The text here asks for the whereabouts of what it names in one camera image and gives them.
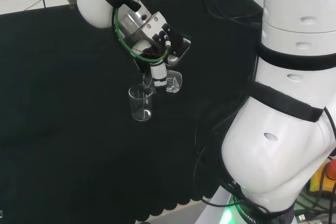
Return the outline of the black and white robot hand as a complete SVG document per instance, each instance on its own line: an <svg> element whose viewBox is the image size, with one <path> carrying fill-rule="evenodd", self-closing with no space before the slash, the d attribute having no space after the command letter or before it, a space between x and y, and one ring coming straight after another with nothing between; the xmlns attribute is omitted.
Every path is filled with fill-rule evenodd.
<svg viewBox="0 0 336 224"><path fill-rule="evenodd" d="M156 49L146 40L139 40L132 49L143 58L158 59ZM167 69L164 60L149 63L135 58L135 61L140 71L145 75L144 85L156 93L164 93L167 87Z"/></svg>

